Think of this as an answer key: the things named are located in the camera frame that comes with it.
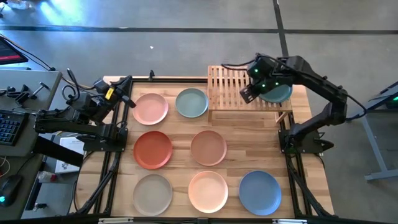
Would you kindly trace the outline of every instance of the wooden tabletop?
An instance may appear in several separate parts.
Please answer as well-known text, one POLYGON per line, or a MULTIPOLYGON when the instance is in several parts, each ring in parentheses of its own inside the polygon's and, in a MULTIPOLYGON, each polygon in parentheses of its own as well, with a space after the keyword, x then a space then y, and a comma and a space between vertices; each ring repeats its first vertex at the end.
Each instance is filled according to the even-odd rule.
MULTIPOLYGON (((120 77, 104 77, 108 81, 119 80, 120 77)), ((212 124, 208 123, 206 114, 199 118, 185 118, 175 108, 175 98, 186 88, 197 88, 206 93, 206 83, 135 83, 132 99, 137 100, 146 93, 158 93, 169 103, 169 112, 165 119, 153 126, 139 124, 129 111, 129 138, 123 153, 118 172, 118 180, 114 195, 112 216, 141 217, 134 208, 132 193, 137 181, 148 174, 161 174, 172 184, 174 194, 170 207, 159 217, 219 217, 219 218, 259 218, 248 212, 239 201, 238 185, 243 175, 252 170, 264 170, 273 175, 282 188, 282 202, 272 215, 264 218, 294 217, 292 199, 284 155, 280 153, 277 132, 279 125, 275 123, 274 113, 270 112, 233 112, 217 111, 213 114, 212 124), (145 170, 140 167, 132 156, 132 149, 137 138, 147 131, 162 131, 173 144, 173 154, 169 162, 157 170, 145 170), (225 159, 213 167, 204 167, 195 162, 190 155, 190 143, 195 134, 204 130, 220 133, 227 142, 228 151, 225 159), (196 210, 188 198, 188 185, 195 174, 212 170, 222 175, 229 189, 226 205, 218 212, 206 214, 196 210)), ((291 97, 294 118, 302 123, 311 117, 307 93, 304 86, 294 86, 291 97)), ((112 114, 105 119, 110 123, 112 114)), ((81 207, 93 193, 100 179, 103 152, 95 152, 87 159, 81 169, 77 183, 76 203, 81 207)), ((308 188, 323 205, 333 213, 325 171, 319 160, 312 154, 304 154, 303 164, 308 188)), ((302 194, 298 197, 303 209, 302 194)), ((108 195, 108 187, 104 191, 102 207, 108 195)))

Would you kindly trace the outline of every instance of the concrete floor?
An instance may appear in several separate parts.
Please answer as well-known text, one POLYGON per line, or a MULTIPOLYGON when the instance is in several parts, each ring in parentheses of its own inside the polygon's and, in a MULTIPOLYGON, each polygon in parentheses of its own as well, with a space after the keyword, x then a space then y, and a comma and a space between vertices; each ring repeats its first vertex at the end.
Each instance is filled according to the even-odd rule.
MULTIPOLYGON (((279 0, 279 4, 285 29, 398 30, 395 0, 279 0)), ((277 28, 272 0, 47 0, 34 1, 31 11, 6 8, 3 13, 0 23, 12 26, 277 28)), ((148 75, 150 70, 157 75, 204 76, 207 65, 244 62, 256 52, 282 54, 278 34, 1 33, 60 71, 71 68, 86 85, 104 75, 148 75)), ((343 85, 363 103, 397 81, 396 40, 396 35, 286 35, 290 55, 303 56, 314 71, 343 85)), ((14 66, 42 70, 32 62, 14 66)), ((326 101, 311 91, 308 97, 313 114, 319 113, 326 101)), ((52 107, 63 105, 58 93, 52 107)), ((357 109, 349 103, 349 111, 357 109)), ((325 139, 335 143, 324 156, 335 213, 344 218, 397 223, 398 178, 365 181, 364 174, 379 168, 360 123, 322 131, 326 131, 325 139)), ((25 213, 24 218, 67 212, 70 186, 46 188, 58 192, 57 203, 47 211, 25 213)), ((40 194, 39 200, 51 198, 40 194)))

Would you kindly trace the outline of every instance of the blue plate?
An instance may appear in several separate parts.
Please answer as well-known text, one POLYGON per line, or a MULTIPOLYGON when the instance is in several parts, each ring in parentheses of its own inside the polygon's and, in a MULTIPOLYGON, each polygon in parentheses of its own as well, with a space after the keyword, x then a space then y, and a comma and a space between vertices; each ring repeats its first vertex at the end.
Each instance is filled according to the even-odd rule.
POLYGON ((197 118, 206 112, 209 101, 201 90, 187 88, 178 94, 175 99, 177 111, 187 118, 197 118))
POLYGON ((274 213, 282 199, 278 182, 267 172, 257 170, 247 173, 239 185, 239 199, 255 215, 274 213))
POLYGON ((292 95, 293 88, 288 85, 281 85, 266 94, 259 95, 260 99, 270 103, 281 103, 292 95))

